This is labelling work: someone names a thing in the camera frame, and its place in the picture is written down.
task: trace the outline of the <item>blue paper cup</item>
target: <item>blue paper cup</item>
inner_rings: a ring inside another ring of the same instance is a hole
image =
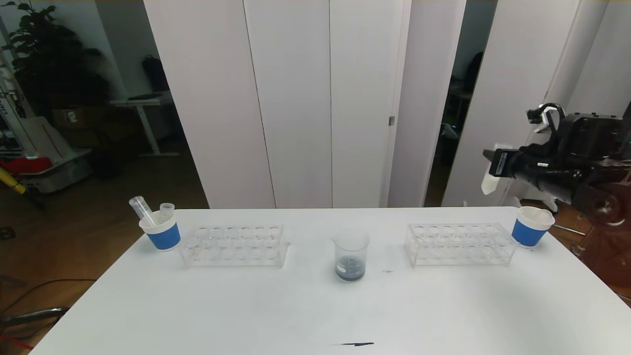
[[[160,220],[160,211],[152,212],[151,217],[153,220]],[[175,216],[155,227],[151,226],[146,218],[141,219],[138,225],[160,251],[172,250],[180,242],[180,230],[177,228]]]
[[[546,231],[554,224],[554,216],[548,210],[524,206],[517,211],[512,236],[526,248],[537,245]]]

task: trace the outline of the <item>yellow handle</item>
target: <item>yellow handle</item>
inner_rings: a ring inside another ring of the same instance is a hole
[[[27,189],[24,185],[20,184],[11,174],[9,174],[6,170],[0,167],[0,181],[5,183],[10,188],[14,189],[20,195],[27,192]]]

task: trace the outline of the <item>table leg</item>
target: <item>table leg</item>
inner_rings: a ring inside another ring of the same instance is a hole
[[[175,157],[180,155],[180,153],[161,153],[160,147],[158,146],[158,142],[156,141],[155,136],[153,136],[153,131],[151,130],[151,126],[149,125],[149,119],[147,119],[147,113],[144,111],[144,107],[142,105],[137,105],[136,110],[138,111],[138,116],[140,116],[140,121],[143,123],[144,133],[147,136],[147,140],[151,145],[151,149],[153,153],[143,153],[140,154],[142,157]]]

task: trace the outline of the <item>test tube rack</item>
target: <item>test tube rack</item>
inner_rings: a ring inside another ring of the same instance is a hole
[[[517,242],[498,223],[410,224],[404,246],[413,267],[507,266]]]
[[[180,243],[187,267],[283,267],[283,226],[198,226]]]

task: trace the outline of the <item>white table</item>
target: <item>white table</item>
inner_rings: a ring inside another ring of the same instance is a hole
[[[149,124],[149,119],[147,118],[147,113],[144,111],[145,106],[161,106],[165,104],[172,104],[173,97],[171,96],[171,91],[161,92],[160,96],[152,97],[150,99],[142,99],[142,100],[130,100],[130,99],[121,99],[121,100],[112,100],[110,104],[117,107],[133,107],[138,112],[138,116],[140,117],[140,121],[143,123],[144,133],[147,136],[147,140],[151,145],[151,150],[153,153],[144,153],[142,156],[149,157],[173,157],[180,155],[179,153],[163,153],[160,151],[160,146],[158,145],[158,141],[153,135],[153,130],[151,130],[151,125]]]
[[[284,223],[282,269],[183,268],[141,237],[33,355],[624,354],[631,310],[551,235],[508,267],[411,268],[407,223],[492,222],[514,207],[178,210],[194,224]],[[361,226],[367,271],[338,280],[329,237]],[[373,342],[352,347],[337,344]]]

